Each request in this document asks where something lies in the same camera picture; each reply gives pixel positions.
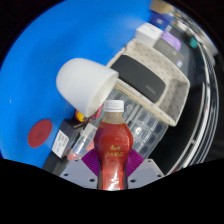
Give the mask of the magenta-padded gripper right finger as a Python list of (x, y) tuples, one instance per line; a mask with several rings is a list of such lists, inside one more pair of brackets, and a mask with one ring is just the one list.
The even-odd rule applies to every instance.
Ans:
[(141, 188), (163, 177), (163, 172), (153, 159), (144, 159), (135, 150), (130, 152), (126, 162), (128, 189)]

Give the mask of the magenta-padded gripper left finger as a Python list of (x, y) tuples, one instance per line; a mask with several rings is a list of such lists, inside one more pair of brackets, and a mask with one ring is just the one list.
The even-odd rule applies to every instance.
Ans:
[(78, 186), (96, 189), (99, 173), (100, 163), (96, 151), (92, 149), (81, 159), (72, 160), (60, 177)]

